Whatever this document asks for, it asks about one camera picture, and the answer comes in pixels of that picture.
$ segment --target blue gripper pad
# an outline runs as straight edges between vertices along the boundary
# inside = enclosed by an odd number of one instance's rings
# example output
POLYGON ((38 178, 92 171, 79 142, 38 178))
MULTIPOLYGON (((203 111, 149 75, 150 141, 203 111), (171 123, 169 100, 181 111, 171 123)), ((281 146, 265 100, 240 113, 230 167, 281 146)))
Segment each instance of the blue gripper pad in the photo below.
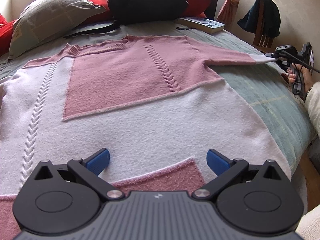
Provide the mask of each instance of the blue gripper pad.
POLYGON ((214 149, 207 152, 207 165, 217 175, 221 175, 231 167, 232 160, 214 149))
POLYGON ((107 149, 103 148, 82 161, 82 165, 95 175, 99 175, 110 162, 110 153, 107 149))

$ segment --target sweater sleeve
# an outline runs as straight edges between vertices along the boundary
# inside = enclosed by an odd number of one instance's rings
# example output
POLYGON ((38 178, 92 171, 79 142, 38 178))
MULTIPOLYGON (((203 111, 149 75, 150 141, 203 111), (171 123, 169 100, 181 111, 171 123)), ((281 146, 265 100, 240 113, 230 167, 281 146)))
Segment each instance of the sweater sleeve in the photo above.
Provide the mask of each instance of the sweater sleeve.
POLYGON ((320 239, 320 205, 302 217, 296 232, 304 240, 320 239))
POLYGON ((248 54, 231 49, 225 49, 215 45, 197 41, 184 36, 187 42, 205 55, 209 65, 255 65, 276 61, 275 58, 265 55, 248 54))
POLYGON ((320 134, 320 82, 316 82, 307 95, 305 102, 306 109, 309 113, 309 118, 320 134))

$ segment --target metal screw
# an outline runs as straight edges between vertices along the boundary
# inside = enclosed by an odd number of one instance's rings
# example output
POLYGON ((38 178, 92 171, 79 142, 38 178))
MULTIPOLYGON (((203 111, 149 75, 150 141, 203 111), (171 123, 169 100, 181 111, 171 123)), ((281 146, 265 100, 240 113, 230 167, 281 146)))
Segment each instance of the metal screw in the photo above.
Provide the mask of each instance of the metal screw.
POLYGON ((109 198, 120 198, 122 196, 122 192, 120 190, 117 190, 117 189, 109 190, 107 192, 107 196, 109 198))
POLYGON ((197 197, 208 197, 210 195, 210 191, 204 188, 197 189, 194 193, 197 197))

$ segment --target black strap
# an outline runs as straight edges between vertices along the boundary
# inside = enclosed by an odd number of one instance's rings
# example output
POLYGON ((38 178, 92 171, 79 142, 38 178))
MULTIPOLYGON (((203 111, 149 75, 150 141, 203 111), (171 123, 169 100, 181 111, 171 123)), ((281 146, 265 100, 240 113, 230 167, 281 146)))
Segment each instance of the black strap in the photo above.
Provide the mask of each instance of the black strap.
POLYGON ((184 31, 184 30, 194 30, 195 28, 176 27, 176 29, 179 31, 184 31))
POLYGON ((86 30, 86 31, 78 32, 78 33, 73 33, 73 34, 64 36, 64 38, 68 39, 68 38, 71 38, 71 37, 74 37, 74 36, 78 36, 78 35, 82 35, 82 34, 108 33, 108 32, 116 30, 119 27, 120 27, 119 24, 113 23, 113 24, 110 24, 110 25, 108 25, 106 27, 86 30))

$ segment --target white fuzzy sleeve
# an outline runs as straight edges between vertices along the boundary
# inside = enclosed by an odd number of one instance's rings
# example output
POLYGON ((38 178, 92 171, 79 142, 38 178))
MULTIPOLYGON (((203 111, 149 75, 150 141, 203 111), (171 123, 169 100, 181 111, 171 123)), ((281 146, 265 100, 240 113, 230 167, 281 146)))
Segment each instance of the white fuzzy sleeve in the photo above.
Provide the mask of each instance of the white fuzzy sleeve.
POLYGON ((302 217, 296 232, 304 240, 320 239, 320 206, 302 217))
POLYGON ((320 82, 316 82, 307 95, 306 109, 309 113, 309 118, 315 127, 318 135, 320 134, 320 82))

